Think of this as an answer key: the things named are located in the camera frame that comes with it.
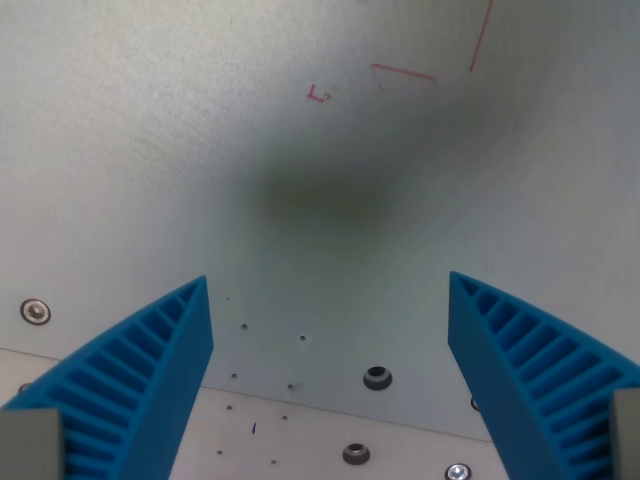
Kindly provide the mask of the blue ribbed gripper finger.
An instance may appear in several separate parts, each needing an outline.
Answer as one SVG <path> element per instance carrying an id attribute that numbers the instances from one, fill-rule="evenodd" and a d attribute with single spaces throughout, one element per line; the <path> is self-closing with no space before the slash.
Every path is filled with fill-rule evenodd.
<path id="1" fill-rule="evenodd" d="M 198 277 L 76 350 L 3 405 L 52 409 L 66 479 L 166 479 L 214 349 Z"/>
<path id="2" fill-rule="evenodd" d="M 459 272 L 448 345 L 511 479 L 611 479 L 609 406 L 639 367 L 594 337 Z"/>

